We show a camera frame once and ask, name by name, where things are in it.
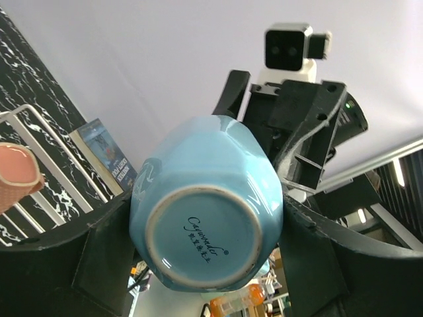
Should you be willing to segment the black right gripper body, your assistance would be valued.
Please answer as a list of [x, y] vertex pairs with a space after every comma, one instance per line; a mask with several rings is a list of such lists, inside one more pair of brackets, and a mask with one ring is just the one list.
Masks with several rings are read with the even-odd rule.
[[346, 97], [340, 82], [251, 85], [244, 124], [285, 186], [316, 193]]

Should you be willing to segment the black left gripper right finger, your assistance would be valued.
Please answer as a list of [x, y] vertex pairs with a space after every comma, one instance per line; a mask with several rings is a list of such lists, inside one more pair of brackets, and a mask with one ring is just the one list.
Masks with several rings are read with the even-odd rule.
[[422, 253], [347, 229], [284, 196], [292, 316], [421, 316]]

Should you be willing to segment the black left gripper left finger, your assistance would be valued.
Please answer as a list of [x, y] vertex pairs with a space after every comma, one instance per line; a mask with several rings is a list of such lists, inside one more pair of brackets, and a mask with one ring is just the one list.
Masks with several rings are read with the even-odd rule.
[[134, 257], [130, 193], [1, 247], [2, 316], [121, 316]]

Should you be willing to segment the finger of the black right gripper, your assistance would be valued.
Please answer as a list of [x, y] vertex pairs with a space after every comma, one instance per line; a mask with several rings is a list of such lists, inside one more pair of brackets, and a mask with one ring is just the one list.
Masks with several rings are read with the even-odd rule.
[[236, 118], [239, 115], [249, 79], [250, 73], [248, 71], [231, 70], [217, 106], [213, 110], [213, 115]]

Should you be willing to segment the pink floral mug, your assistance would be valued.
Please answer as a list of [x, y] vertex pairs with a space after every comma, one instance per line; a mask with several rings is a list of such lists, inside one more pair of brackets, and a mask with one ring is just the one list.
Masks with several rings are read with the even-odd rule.
[[39, 192], [44, 177], [33, 152], [22, 145], [1, 142], [1, 214], [22, 198]]

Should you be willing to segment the light blue ceramic mug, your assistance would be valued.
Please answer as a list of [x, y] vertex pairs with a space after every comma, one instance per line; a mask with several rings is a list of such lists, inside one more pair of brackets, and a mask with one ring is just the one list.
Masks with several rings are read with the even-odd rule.
[[254, 278], [284, 221], [282, 185], [258, 141], [224, 115], [172, 130], [137, 175], [129, 232], [167, 288], [225, 292]]

